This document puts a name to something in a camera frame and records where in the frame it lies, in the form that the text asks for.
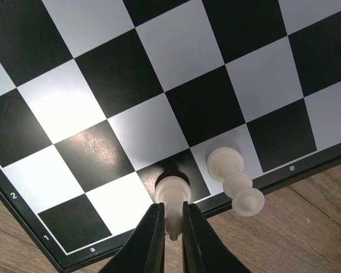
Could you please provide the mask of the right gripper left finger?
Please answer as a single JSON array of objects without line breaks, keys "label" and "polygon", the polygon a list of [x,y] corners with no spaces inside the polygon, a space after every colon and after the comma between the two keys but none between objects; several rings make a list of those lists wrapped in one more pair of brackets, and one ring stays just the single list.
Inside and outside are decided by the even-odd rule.
[{"label": "right gripper left finger", "polygon": [[100,272],[164,272],[164,204],[152,204],[122,249]]}]

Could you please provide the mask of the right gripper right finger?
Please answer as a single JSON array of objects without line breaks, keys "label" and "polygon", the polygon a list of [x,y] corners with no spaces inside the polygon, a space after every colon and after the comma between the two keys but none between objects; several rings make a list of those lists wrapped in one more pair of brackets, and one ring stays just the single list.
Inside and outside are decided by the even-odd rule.
[{"label": "right gripper right finger", "polygon": [[223,244],[196,204],[182,205],[183,272],[251,271]]}]

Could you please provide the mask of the white bishop piece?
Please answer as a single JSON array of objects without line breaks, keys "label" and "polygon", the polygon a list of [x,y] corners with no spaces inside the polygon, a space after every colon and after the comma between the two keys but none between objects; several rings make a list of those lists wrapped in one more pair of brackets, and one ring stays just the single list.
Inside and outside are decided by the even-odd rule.
[{"label": "white bishop piece", "polygon": [[179,176],[167,176],[155,187],[154,199],[164,204],[165,232],[171,241],[182,234],[182,206],[191,196],[189,184]]}]

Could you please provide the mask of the white queen piece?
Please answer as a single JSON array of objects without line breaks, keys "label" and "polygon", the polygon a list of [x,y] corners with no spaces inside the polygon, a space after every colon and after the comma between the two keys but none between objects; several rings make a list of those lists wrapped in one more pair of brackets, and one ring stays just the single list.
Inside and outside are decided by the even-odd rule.
[{"label": "white queen piece", "polygon": [[251,177],[243,172],[244,159],[234,148],[219,147],[206,159],[209,175],[222,183],[225,195],[231,198],[235,213],[243,217],[258,214],[265,204],[263,193],[253,187]]}]

